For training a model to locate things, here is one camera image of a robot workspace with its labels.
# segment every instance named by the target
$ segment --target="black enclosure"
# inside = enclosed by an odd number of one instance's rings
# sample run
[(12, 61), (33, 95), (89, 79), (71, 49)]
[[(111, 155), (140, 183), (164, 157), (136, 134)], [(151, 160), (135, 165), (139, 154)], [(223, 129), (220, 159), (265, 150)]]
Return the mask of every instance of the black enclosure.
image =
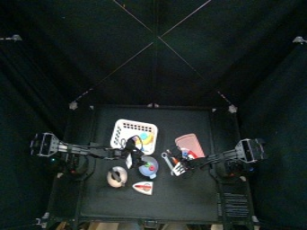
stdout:
[[(268, 159), (249, 179), (253, 213), (265, 229), (305, 229), (305, 10), (304, 0), (1, 0), (0, 228), (40, 229), (49, 197), (60, 216), (75, 215), (53, 191), (48, 160), (29, 155), (35, 134), (108, 145), (115, 121), (139, 119), (159, 126), (155, 155), (189, 132), (209, 154), (232, 149), (240, 138), (261, 137)], [(292, 42), (297, 36), (301, 44)], [(104, 171), (101, 165), (83, 187), (97, 203), (111, 202), (108, 188), (101, 197), (93, 190), (104, 184), (91, 185)], [(205, 199), (175, 196), (191, 199), (191, 216), (164, 207), (136, 211), (131, 220), (219, 221), (215, 184), (203, 174), (187, 185)], [(212, 190), (195, 188), (203, 179)], [(164, 194), (147, 205), (169, 205)], [(103, 213), (89, 202), (76, 207), (84, 219), (112, 219), (112, 204)], [(117, 215), (129, 219), (124, 208)]]

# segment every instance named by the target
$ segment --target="pink object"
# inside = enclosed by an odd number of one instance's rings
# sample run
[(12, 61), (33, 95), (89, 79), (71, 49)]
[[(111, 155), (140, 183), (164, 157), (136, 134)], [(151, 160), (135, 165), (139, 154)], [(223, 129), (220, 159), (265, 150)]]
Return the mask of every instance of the pink object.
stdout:
[(197, 157), (205, 157), (201, 146), (199, 145), (196, 135), (193, 133), (183, 135), (175, 139), (176, 146), (189, 149)]

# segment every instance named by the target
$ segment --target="toy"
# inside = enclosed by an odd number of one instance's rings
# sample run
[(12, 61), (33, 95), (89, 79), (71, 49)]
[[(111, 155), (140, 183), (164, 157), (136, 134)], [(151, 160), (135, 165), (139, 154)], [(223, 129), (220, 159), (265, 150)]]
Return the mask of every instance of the toy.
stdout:
[(141, 156), (141, 161), (147, 162), (144, 165), (139, 167), (140, 173), (147, 176), (149, 179), (156, 178), (156, 172), (159, 170), (159, 163), (156, 159), (151, 156)]
[(132, 188), (145, 194), (145, 195), (152, 195), (152, 189), (153, 189), (153, 182), (152, 181), (141, 181), (139, 183), (135, 183), (132, 185)]
[(127, 170), (120, 166), (111, 168), (107, 175), (107, 181), (113, 188), (124, 187), (127, 182)]

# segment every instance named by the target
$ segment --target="plastic basket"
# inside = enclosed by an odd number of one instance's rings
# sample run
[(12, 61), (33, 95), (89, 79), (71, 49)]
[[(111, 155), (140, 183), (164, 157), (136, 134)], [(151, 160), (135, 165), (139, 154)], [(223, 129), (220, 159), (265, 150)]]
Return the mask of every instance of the plastic basket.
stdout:
[[(119, 119), (112, 131), (111, 146), (113, 148), (120, 148), (123, 139), (127, 140), (129, 137), (137, 135), (143, 142), (141, 151), (145, 155), (151, 155), (155, 152), (157, 134), (159, 129), (153, 124)], [(141, 148), (139, 141), (136, 142), (136, 147), (139, 149)]]

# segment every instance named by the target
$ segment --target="silver object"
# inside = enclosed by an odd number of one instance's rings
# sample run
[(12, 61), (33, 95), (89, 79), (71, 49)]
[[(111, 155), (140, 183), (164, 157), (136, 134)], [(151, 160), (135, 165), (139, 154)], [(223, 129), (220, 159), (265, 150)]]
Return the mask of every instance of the silver object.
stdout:
[(172, 171), (172, 169), (173, 169), (173, 166), (172, 166), (172, 164), (171, 164), (171, 161), (169, 161), (169, 159), (168, 159), (168, 154), (167, 153), (161, 153), (161, 158), (165, 160), (165, 162), (167, 162), (167, 165), (169, 166), (169, 169), (171, 169), (171, 175), (173, 175), (173, 171)]

